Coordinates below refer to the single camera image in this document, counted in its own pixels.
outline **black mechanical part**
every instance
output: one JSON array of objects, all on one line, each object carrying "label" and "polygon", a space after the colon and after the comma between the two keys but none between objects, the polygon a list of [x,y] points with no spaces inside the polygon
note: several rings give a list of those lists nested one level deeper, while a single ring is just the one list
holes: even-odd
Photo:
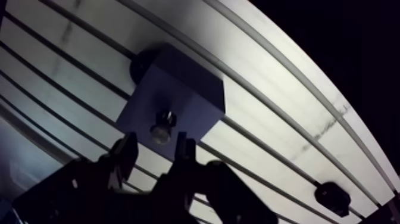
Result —
[{"label": "black mechanical part", "polygon": [[19,217],[30,224],[102,223],[104,214],[109,214],[107,206],[114,191],[129,177],[138,153],[136,135],[128,134],[97,163],[85,158],[74,160],[12,205]]},{"label": "black mechanical part", "polygon": [[98,162],[74,160],[17,198],[29,224],[198,223],[189,209],[205,194],[223,223],[277,224],[277,216],[220,161],[196,162],[196,142],[180,132],[175,161],[151,192],[121,189],[138,157],[136,135],[117,141]]},{"label": "black mechanical part", "polygon": [[176,115],[169,110],[156,114],[155,125],[150,128],[151,137],[158,145],[165,145],[171,140],[172,128],[176,125]]},{"label": "black mechanical part", "polygon": [[315,199],[340,217],[349,214],[350,195],[333,182],[321,184],[315,190]]}]

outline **white surface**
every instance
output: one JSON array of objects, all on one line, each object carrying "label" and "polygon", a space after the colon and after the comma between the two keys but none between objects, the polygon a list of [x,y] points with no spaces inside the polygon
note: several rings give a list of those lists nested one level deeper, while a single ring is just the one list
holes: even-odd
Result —
[{"label": "white surface", "polygon": [[[317,181],[338,183],[350,193],[351,206],[359,213],[368,216],[377,209],[349,179],[314,147],[309,146],[308,142],[283,120],[221,71],[149,21],[112,0],[84,0],[78,8],[73,7],[73,1],[56,0],[55,2],[135,54],[157,42],[173,44],[206,69],[224,79],[226,114],[229,118],[288,158]],[[325,108],[282,65],[204,2],[194,0],[162,2],[140,0],[135,2],[142,4],[218,56],[221,61],[236,70],[296,119],[312,136],[321,133],[332,121],[333,117]],[[323,93],[336,108],[341,109],[344,105],[347,106],[345,99],[322,71],[267,17],[260,14],[248,2],[232,1],[229,4],[228,2],[224,1],[231,9],[244,14],[243,18],[250,21],[252,25],[254,23],[254,27],[258,26],[257,29],[261,30],[260,33],[268,33],[267,39],[285,55],[288,54],[286,56],[290,57],[289,59],[293,60],[293,63],[302,69],[321,91],[325,91]],[[132,84],[128,72],[130,61],[127,58],[78,26],[68,22],[44,4],[38,1],[13,0],[8,1],[7,10],[44,38],[122,90],[129,94],[134,91],[135,86]],[[249,12],[253,13],[253,17],[248,15]],[[40,71],[110,119],[116,120],[123,109],[125,100],[54,54],[6,18],[3,19],[0,39]],[[0,49],[0,57],[2,58],[0,69],[89,135],[108,147],[111,147],[115,140],[122,136],[120,132],[97,119],[41,80],[3,49]],[[85,156],[96,160],[100,154],[104,153],[102,149],[83,139],[26,99],[1,77],[0,86],[2,95]],[[397,185],[400,181],[395,176],[392,166],[361,119],[352,111],[350,109],[345,114],[346,120],[370,150],[372,148],[371,151],[377,160],[383,164],[384,170]],[[315,190],[313,185],[222,122],[214,126],[203,141],[337,222],[356,223],[360,221],[353,214],[341,219],[319,205],[313,197]],[[371,191],[379,202],[383,204],[393,197],[382,177],[340,125],[335,124],[328,129],[320,142]],[[157,176],[170,168],[169,161],[151,150],[140,145],[139,151],[137,164]],[[207,153],[203,149],[199,148],[198,154],[199,160],[208,161]],[[147,183],[146,180],[149,177],[139,171],[135,171],[133,175],[135,178],[132,180],[143,180],[137,184],[142,185],[144,189],[151,189],[154,185],[151,182]],[[308,210],[244,176],[243,173],[240,173],[239,176],[275,212],[299,223],[327,223]]]},{"label": "white surface", "polygon": [[[260,10],[245,0],[211,0],[219,1],[236,15],[245,20],[263,37],[272,43],[285,57],[287,57],[301,72],[318,88],[319,91],[335,106],[338,111],[343,111],[349,105],[337,87],[329,80],[318,65],[276,24],[266,17]],[[390,181],[397,191],[400,190],[400,179],[395,173],[388,158],[373,138],[360,117],[352,110],[343,118],[350,124],[355,133],[366,144],[375,159],[382,166]]]}]

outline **black background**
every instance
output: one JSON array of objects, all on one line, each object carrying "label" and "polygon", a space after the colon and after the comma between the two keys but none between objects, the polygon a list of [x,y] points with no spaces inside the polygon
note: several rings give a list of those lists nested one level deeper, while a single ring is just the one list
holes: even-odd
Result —
[{"label": "black background", "polygon": [[[400,1],[252,3],[328,75],[399,174]],[[381,209],[368,218],[369,223],[389,223],[389,214]]]}]

